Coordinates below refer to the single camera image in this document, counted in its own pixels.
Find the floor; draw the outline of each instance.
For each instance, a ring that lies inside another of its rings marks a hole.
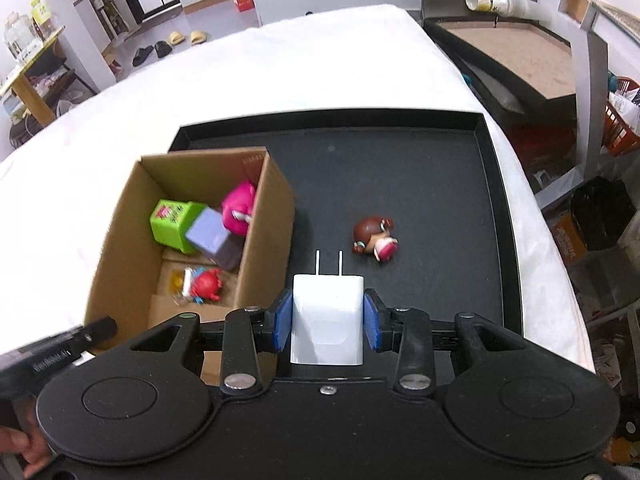
[[[152,52],[141,66],[135,68],[132,65],[137,49],[155,45],[161,40],[167,41],[169,34],[174,30],[180,31],[187,40],[174,47],[174,52],[169,56],[191,48],[190,35],[193,30],[206,32],[209,41],[212,41],[250,27],[258,27],[258,16],[255,9],[239,12],[232,1],[222,2],[191,14],[185,14],[181,7],[169,10],[167,13],[155,16],[143,23],[140,30],[114,49],[116,59],[123,67],[123,72],[118,76],[118,80],[121,81],[137,70],[142,70],[157,62],[158,56]]]

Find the green toy block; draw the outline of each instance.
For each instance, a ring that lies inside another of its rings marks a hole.
[[[187,240],[185,234],[206,206],[199,202],[158,202],[149,218],[156,242],[177,249],[182,254],[195,253],[196,248]]]

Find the white tablecloth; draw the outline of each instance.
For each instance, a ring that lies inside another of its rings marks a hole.
[[[183,124],[339,107],[485,114],[511,209],[525,336],[592,368],[580,311],[518,160],[454,65],[403,10],[346,9],[173,54],[64,115],[0,164],[0,352],[82,323],[132,164]]]

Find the purple toy block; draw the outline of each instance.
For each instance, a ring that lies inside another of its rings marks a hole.
[[[227,231],[222,225],[222,215],[210,207],[200,213],[185,236],[225,270],[234,270],[240,263],[244,238]]]

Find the black tray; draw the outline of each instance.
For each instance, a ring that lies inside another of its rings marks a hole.
[[[533,88],[529,83],[521,79],[520,76],[513,73],[500,62],[488,56],[481,50],[477,49],[462,38],[449,32],[446,28],[440,26],[444,22],[486,22],[492,19],[492,14],[473,16],[471,18],[451,18],[450,20],[424,20],[422,24],[423,30],[427,35],[444,51],[445,54],[457,55],[463,60],[468,60],[472,64],[481,68],[493,78],[497,79],[501,84],[508,88],[516,97],[521,99],[526,105],[540,114],[560,115],[563,118],[575,117],[575,94],[565,95],[554,99],[547,99],[537,89]],[[501,23],[528,23],[533,27],[543,30],[545,34],[567,43],[566,40],[542,27],[537,22],[531,20],[520,20],[517,18],[500,18]]]
[[[536,124],[539,126],[556,126],[558,124],[575,125],[575,108],[573,117],[570,112],[562,113],[548,113],[541,112],[540,110],[534,110],[526,103],[518,99],[510,90],[504,87],[505,92],[511,93],[513,99],[516,101],[515,105],[520,111],[508,109],[504,107],[500,99],[496,97],[492,90],[485,85],[481,74],[478,73],[481,69],[474,66],[468,60],[462,59],[452,48],[447,47],[444,43],[437,41],[435,38],[431,38],[433,42],[440,47],[440,49],[452,60],[453,64],[463,74],[471,78],[472,86],[478,93],[476,97],[484,105],[487,111],[494,118],[495,122],[500,124],[500,127],[505,130],[514,126],[526,126]]]
[[[337,274],[342,250],[343,273],[363,276],[387,306],[415,306],[441,320],[471,310],[522,334],[511,218],[481,114],[367,108],[249,116],[184,126],[171,151],[240,146],[266,146],[296,195],[287,286],[295,274],[314,272],[316,250],[320,273]],[[396,223],[399,248],[387,264],[351,253],[353,224],[371,214]]]

